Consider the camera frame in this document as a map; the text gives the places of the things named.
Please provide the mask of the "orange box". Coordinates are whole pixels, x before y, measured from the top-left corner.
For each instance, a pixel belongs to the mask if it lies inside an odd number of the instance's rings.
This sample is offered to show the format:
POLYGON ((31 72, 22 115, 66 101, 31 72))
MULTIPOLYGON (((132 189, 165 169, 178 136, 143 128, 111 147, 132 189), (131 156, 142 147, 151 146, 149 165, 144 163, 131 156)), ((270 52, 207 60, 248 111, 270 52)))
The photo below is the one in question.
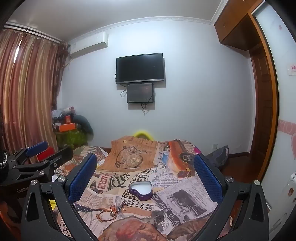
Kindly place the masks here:
POLYGON ((76 128, 76 125, 74 123, 67 123, 67 124, 60 125, 58 127, 58 131, 67 132, 67 131, 74 130, 75 128, 76 128))

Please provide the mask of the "red box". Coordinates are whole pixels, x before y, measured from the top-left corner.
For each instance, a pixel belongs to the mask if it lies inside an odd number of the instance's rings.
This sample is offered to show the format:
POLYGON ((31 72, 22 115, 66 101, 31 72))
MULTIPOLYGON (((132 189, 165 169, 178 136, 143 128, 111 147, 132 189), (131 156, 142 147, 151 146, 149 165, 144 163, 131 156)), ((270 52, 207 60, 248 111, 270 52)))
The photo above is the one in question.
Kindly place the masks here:
POLYGON ((55 150, 52 147, 48 147, 45 151, 37 154, 37 160, 39 162, 46 160, 48 157, 52 156, 55 154, 55 150))

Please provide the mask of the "dark bag on floor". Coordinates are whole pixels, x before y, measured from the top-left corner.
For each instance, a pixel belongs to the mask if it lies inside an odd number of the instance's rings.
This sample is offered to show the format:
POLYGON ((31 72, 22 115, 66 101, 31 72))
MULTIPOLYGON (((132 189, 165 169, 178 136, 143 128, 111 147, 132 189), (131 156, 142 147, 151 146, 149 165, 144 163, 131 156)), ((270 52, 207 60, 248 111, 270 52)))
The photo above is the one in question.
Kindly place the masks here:
POLYGON ((208 154, 206 158, 212 165, 214 165, 217 168, 221 168, 225 165, 226 161, 228 160, 228 156, 229 147, 224 146, 208 154))

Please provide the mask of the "dark grey stuffed bag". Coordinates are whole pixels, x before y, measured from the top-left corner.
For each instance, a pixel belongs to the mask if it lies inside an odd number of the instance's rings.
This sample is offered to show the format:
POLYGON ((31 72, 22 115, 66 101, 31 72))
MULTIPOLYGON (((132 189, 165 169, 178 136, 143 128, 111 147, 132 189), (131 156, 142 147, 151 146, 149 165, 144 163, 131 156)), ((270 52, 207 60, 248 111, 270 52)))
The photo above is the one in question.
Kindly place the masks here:
POLYGON ((83 130, 83 132, 86 133, 88 140, 90 140, 90 141, 93 140, 93 136, 94 136, 93 128, 91 127, 91 125, 86 117, 79 115, 79 114, 75 114, 73 116, 73 122, 78 125, 81 125, 81 130, 83 130))

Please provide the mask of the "yellow round object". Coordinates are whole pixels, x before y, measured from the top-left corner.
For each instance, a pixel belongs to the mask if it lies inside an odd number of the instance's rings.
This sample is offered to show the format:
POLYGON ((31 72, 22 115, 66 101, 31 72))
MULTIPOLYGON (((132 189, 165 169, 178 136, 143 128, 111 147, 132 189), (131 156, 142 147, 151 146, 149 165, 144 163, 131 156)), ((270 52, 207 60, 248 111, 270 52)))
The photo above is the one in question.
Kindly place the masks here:
POLYGON ((136 138, 143 138, 145 140, 150 140, 150 141, 153 141, 153 137, 151 136, 151 134, 149 134, 147 131, 143 131, 143 130, 140 130, 140 131, 137 131, 133 134, 134 137, 136 138))

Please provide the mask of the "wooden overhead cabinet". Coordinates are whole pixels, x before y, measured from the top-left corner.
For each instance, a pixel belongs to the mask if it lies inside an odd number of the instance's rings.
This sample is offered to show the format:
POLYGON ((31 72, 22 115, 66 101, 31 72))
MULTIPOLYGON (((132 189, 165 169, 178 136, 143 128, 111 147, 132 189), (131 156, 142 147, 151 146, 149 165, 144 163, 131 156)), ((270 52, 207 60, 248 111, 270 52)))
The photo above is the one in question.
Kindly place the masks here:
POLYGON ((258 30, 251 18, 251 12, 261 1, 228 1, 214 24, 219 42, 222 45, 243 51, 261 43, 258 30))

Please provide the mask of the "large wall television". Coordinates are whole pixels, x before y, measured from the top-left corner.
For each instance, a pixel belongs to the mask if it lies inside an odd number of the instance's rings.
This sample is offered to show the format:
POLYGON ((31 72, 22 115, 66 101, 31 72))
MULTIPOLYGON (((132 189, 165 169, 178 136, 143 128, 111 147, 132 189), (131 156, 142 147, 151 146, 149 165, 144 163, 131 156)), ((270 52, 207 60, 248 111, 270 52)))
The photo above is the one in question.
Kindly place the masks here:
POLYGON ((116 83, 165 80, 162 53, 141 54, 116 58, 116 83))

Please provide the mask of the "striped red curtain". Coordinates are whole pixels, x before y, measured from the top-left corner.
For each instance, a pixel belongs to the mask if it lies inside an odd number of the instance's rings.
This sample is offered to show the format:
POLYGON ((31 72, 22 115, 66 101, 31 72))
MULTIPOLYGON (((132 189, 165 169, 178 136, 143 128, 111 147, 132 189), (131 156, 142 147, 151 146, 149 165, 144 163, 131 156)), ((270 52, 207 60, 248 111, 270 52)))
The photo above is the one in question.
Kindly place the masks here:
POLYGON ((10 153, 42 141, 57 149, 52 111, 67 57, 65 42, 1 30, 1 141, 10 153))

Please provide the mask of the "green patterned cloth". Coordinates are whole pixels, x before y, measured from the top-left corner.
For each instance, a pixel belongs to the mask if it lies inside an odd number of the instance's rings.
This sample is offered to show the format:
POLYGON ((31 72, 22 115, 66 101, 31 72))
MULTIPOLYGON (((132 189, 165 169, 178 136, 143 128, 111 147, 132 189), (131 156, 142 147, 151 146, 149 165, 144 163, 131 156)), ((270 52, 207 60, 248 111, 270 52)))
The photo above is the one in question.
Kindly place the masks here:
POLYGON ((72 150, 77 147, 87 145, 87 136, 86 134, 78 129, 55 133, 57 139, 57 145, 59 149, 62 149, 66 146, 69 146, 72 150))

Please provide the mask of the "wooden door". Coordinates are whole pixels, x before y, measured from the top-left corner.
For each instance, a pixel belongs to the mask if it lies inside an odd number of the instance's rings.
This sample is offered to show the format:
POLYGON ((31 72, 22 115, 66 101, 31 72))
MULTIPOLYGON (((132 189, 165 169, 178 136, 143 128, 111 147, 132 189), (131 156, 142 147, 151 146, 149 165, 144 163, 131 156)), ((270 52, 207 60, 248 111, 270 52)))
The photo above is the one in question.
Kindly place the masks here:
POLYGON ((267 39, 254 16, 250 16, 259 43, 249 50, 255 77, 256 115, 251 146, 251 161, 257 167, 257 179, 267 172, 278 127, 278 80, 267 39))

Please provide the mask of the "white air conditioner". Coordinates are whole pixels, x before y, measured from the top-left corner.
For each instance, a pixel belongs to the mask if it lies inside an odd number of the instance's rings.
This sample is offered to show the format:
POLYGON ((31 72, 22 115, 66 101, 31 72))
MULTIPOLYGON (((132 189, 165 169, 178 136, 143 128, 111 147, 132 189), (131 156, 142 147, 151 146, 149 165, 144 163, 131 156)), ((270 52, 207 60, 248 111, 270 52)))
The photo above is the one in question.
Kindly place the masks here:
POLYGON ((107 47, 108 35, 106 32, 101 32, 70 44, 70 56, 72 58, 77 58, 107 47))

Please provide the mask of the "newspaper print bed cover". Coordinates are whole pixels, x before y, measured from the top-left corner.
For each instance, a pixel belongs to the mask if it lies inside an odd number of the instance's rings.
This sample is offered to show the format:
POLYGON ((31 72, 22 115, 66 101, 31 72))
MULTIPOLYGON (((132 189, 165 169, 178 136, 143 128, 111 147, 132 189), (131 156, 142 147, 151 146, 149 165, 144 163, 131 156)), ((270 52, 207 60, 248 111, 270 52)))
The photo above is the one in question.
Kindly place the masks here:
POLYGON ((199 152, 188 141, 125 136, 108 153, 75 149, 54 175, 67 176, 95 154, 97 167, 74 208, 98 240, 191 240, 218 206, 193 167, 199 152))

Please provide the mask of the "gold hoop earrings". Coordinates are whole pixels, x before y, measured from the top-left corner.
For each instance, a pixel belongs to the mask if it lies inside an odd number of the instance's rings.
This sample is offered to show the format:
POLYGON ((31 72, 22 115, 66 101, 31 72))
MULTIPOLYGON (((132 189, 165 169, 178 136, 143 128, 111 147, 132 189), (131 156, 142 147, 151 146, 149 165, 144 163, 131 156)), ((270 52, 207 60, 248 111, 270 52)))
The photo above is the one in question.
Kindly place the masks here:
POLYGON ((116 206, 115 205, 110 205, 110 213, 114 213, 114 214, 116 214, 116 212, 117 212, 117 209, 116 209, 116 206))

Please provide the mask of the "small wall monitor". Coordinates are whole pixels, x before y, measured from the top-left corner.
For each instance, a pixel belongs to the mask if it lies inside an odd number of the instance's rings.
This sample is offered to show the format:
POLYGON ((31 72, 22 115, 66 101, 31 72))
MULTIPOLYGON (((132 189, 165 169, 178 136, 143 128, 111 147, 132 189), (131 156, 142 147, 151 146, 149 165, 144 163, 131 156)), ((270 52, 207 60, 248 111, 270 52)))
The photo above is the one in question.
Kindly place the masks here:
POLYGON ((153 103, 154 85, 153 83, 131 83, 126 86, 127 103, 153 103))

